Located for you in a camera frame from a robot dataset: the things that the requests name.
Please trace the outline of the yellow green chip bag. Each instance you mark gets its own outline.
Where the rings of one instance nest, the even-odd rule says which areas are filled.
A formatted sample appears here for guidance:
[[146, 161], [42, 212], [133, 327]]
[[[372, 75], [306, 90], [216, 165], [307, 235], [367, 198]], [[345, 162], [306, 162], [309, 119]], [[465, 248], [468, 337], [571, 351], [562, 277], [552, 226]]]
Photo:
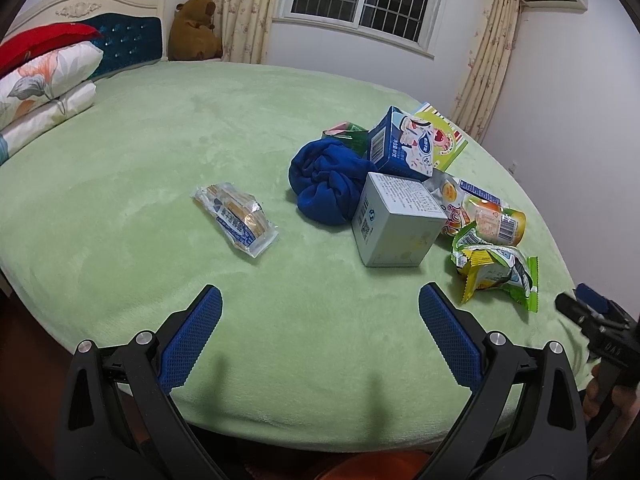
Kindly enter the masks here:
[[480, 290], [501, 290], [528, 312], [539, 309], [539, 260], [517, 247], [483, 240], [472, 222], [454, 236], [451, 260], [464, 277], [460, 299], [466, 304]]

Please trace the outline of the orange white snack packet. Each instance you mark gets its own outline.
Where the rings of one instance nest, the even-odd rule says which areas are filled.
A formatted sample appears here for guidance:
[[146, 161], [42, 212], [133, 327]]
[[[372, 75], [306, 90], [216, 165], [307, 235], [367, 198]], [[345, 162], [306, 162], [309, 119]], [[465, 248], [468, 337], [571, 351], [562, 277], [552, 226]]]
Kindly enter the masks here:
[[439, 170], [423, 186], [447, 216], [442, 234], [455, 236], [474, 222], [478, 236], [489, 243], [506, 246], [521, 243], [526, 215], [509, 208], [499, 197]]

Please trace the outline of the grey blue cardboard box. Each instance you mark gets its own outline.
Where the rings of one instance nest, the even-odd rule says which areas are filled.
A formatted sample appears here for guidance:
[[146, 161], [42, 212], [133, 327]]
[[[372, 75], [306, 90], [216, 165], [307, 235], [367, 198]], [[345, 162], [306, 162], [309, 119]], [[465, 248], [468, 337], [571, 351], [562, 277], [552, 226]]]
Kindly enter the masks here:
[[421, 182], [370, 172], [352, 218], [352, 234], [368, 268], [414, 268], [446, 221], [442, 206]]

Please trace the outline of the green yellow picture book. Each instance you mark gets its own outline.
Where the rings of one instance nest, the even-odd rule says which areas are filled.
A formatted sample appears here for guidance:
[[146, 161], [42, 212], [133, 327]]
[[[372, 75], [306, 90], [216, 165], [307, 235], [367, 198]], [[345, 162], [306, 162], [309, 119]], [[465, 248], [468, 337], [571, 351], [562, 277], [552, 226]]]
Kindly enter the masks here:
[[430, 103], [423, 103], [414, 116], [431, 124], [434, 142], [434, 168], [446, 171], [468, 145], [468, 137], [454, 122]]

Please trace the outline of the clear biscuit wrapper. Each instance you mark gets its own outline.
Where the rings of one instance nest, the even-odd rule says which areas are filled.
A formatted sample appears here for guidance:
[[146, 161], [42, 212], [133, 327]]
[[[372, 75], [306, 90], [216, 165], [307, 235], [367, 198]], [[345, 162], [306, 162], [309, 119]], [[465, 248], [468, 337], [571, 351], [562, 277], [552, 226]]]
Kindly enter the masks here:
[[255, 196], [230, 182], [199, 186], [193, 199], [216, 221], [230, 243], [250, 258], [259, 257], [279, 235]]

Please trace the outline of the blue milk carton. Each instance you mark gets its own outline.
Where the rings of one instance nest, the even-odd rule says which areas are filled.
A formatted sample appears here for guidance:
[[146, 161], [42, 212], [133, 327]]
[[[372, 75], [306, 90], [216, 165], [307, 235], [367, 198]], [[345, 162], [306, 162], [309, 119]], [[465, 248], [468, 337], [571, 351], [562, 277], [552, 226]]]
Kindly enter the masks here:
[[433, 175], [432, 123], [391, 106], [368, 133], [367, 156], [381, 174], [418, 181]]

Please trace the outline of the green pink snack bag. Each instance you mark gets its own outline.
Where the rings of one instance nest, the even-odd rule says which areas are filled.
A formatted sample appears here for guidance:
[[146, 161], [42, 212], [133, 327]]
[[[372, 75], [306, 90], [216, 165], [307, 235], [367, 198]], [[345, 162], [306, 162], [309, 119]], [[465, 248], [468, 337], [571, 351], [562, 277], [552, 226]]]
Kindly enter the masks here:
[[369, 130], [353, 122], [340, 122], [322, 131], [322, 139], [339, 140], [357, 155], [363, 157], [368, 150]]

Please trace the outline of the blue cloth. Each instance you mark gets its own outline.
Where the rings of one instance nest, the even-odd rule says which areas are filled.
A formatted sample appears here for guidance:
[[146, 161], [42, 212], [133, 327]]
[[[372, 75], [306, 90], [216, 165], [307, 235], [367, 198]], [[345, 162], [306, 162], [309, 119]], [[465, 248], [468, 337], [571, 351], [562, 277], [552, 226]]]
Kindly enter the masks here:
[[339, 140], [305, 144], [293, 157], [288, 180], [299, 211], [325, 226], [352, 221], [367, 174], [375, 166]]

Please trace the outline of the green bed blanket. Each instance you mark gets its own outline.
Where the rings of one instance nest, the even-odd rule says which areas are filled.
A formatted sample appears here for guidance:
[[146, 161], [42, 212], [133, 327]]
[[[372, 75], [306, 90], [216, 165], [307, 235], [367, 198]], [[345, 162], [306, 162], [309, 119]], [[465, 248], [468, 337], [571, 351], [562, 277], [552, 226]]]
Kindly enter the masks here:
[[[123, 344], [206, 285], [224, 314], [172, 396], [198, 426], [250, 440], [369, 451], [440, 440], [469, 399], [418, 311], [463, 282], [439, 240], [413, 269], [369, 269], [349, 226], [307, 221], [288, 166], [326, 128], [374, 127], [420, 101], [345, 77], [225, 62], [159, 62], [101, 79], [85, 112], [1, 168], [1, 267], [68, 350]], [[237, 250], [193, 199], [230, 182], [279, 232]]]

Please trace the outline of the right floral curtain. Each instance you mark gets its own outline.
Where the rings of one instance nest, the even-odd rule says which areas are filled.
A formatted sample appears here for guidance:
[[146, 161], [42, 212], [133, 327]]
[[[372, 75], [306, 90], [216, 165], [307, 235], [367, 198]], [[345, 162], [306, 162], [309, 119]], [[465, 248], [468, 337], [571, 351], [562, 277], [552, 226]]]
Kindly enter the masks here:
[[520, 0], [485, 0], [475, 27], [451, 118], [478, 143], [484, 141], [506, 79], [520, 12]]

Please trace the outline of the floral curtain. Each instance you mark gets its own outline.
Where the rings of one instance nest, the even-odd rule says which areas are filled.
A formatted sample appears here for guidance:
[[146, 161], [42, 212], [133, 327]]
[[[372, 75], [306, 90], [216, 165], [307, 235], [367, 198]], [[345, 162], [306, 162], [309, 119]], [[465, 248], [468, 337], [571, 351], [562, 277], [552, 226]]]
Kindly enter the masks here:
[[485, 0], [475, 27], [451, 118], [478, 143], [484, 141], [506, 79], [520, 12], [520, 0]]
[[222, 59], [262, 64], [278, 0], [213, 0], [215, 30], [222, 42]]

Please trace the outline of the lower white floral pillow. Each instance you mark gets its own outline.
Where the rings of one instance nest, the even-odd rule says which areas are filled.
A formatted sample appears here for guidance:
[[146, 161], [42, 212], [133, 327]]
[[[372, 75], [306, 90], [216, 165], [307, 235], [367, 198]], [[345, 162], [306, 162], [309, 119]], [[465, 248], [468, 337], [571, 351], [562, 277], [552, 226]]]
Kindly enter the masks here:
[[88, 110], [96, 98], [96, 85], [84, 82], [59, 98], [38, 107], [1, 131], [1, 162], [52, 128]]

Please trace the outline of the red pillow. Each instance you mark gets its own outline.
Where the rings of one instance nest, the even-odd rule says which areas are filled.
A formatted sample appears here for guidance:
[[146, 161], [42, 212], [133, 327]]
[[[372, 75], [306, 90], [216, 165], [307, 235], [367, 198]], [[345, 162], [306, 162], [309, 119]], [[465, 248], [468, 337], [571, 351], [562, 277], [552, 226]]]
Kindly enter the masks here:
[[81, 23], [54, 23], [20, 32], [1, 45], [0, 74], [4, 77], [40, 55], [100, 37], [96, 28]]

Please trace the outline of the cream and teal headboard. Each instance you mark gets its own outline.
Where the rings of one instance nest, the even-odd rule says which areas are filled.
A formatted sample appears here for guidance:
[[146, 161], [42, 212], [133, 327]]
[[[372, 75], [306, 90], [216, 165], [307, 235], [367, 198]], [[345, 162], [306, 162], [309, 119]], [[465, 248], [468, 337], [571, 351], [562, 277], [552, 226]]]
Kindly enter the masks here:
[[100, 33], [96, 78], [165, 61], [165, 0], [40, 0], [17, 14], [4, 38], [52, 23], [85, 23]]

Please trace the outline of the left floral curtain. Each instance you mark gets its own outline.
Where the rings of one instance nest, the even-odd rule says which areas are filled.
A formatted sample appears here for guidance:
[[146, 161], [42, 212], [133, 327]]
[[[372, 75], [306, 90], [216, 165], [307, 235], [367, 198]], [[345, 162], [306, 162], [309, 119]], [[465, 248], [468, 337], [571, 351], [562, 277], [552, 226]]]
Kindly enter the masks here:
[[222, 42], [222, 59], [262, 64], [278, 0], [213, 0], [215, 30]]

